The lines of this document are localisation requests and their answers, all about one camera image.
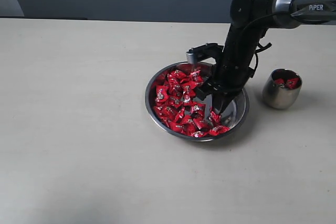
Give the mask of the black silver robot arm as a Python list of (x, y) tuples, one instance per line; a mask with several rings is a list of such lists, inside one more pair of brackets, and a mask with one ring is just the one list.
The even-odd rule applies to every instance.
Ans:
[(196, 89), (196, 96), (204, 100), (211, 95), (212, 108), (218, 113), (224, 112), (254, 76), (252, 59), (271, 46), (259, 43), (267, 30), (333, 21), (335, 0), (232, 0), (230, 18), (224, 45), (204, 44), (186, 53), (190, 64), (208, 58), (215, 60), (210, 77)]

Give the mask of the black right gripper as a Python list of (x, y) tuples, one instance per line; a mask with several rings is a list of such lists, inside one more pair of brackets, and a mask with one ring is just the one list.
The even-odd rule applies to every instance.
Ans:
[(233, 112), (237, 109), (236, 98), (255, 74), (255, 68), (250, 67), (252, 56), (243, 61), (229, 61), (225, 56), (214, 57), (208, 78), (195, 88), (196, 96), (206, 104), (204, 120), (213, 127), (212, 96), (214, 96), (214, 111), (223, 114), (226, 110)]

